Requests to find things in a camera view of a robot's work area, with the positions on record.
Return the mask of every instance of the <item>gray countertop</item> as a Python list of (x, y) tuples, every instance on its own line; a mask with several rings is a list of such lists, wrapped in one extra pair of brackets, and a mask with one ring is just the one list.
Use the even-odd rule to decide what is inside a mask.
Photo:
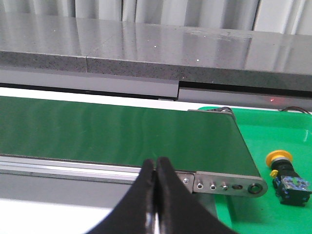
[(0, 15), (0, 66), (312, 91), (312, 36)]

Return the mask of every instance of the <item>screw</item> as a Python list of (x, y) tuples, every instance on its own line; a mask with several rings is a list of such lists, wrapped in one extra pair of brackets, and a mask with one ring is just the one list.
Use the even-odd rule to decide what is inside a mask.
[(187, 184), (190, 180), (188, 178), (183, 179), (183, 183)]
[(222, 184), (222, 190), (223, 191), (227, 191), (229, 189), (229, 187), (226, 185), (226, 183)]

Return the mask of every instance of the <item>green mat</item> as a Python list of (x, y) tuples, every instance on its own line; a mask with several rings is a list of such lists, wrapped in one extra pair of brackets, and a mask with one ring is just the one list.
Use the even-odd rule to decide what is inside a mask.
[(271, 151), (287, 150), (293, 155), (293, 166), (299, 175), (312, 181), (312, 116), (249, 109), (233, 111), (269, 189), (257, 199), (218, 195), (219, 218), (242, 234), (312, 233), (312, 200), (305, 207), (279, 204), (269, 176), (271, 171), (265, 164), (265, 157)]

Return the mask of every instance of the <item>bolt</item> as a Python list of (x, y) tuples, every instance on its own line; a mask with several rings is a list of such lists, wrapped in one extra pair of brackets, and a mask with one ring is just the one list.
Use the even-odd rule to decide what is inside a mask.
[(190, 182), (190, 180), (188, 178), (183, 179), (183, 183), (187, 184), (188, 182)]
[(229, 189), (229, 187), (226, 185), (226, 183), (222, 184), (222, 190), (223, 191), (227, 191)]
[(262, 187), (262, 185), (261, 184), (251, 184), (251, 185), (249, 185), (249, 187), (248, 187), (248, 192), (249, 193), (251, 193), (251, 194), (258, 194), (258, 193), (260, 193), (261, 191), (263, 190), (263, 187)]

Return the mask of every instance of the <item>white curtain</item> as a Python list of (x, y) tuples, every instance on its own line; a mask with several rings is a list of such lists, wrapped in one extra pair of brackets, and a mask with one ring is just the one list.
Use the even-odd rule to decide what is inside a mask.
[(0, 0), (0, 12), (312, 35), (310, 0)]

